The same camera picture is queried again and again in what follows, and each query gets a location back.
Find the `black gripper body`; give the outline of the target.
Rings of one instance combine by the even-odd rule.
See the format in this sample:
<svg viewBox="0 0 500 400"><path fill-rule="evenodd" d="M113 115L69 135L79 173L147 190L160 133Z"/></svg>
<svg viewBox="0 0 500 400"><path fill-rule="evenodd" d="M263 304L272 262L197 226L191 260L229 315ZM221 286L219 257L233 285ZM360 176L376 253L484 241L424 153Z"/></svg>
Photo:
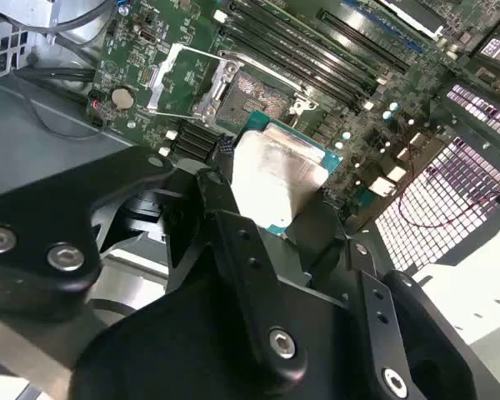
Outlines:
<svg viewBox="0 0 500 400"><path fill-rule="evenodd" d="M72 399L369 399L363 275L336 304L281 282L264 246L207 247L181 286L102 332Z"/></svg>

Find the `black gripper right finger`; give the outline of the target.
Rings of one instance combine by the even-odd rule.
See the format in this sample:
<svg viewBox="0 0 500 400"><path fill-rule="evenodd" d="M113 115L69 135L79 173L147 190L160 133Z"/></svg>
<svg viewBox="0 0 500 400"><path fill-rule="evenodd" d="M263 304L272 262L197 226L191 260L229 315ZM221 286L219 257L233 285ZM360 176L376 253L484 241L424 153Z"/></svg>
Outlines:
<svg viewBox="0 0 500 400"><path fill-rule="evenodd" d="M379 275L369 249L321 195L303 208L303 242L310 287L351 316L357 372L371 398L500 399L500 383L421 286L397 270Z"/></svg>

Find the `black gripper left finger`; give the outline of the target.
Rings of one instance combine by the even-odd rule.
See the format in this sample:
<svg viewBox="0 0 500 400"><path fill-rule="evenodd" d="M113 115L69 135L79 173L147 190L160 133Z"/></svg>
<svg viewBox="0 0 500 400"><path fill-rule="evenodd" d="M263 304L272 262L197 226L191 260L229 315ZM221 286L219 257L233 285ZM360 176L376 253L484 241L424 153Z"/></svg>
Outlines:
<svg viewBox="0 0 500 400"><path fill-rule="evenodd" d="M182 212L171 259L183 279L174 290L206 248L263 246L218 171L198 171L186 189L172 188L175 177L167 159L130 147L1 194L0 312L39 319L74 314L103 268L98 236L111 229L110 221L94 222L94 214L150 189Z"/></svg>

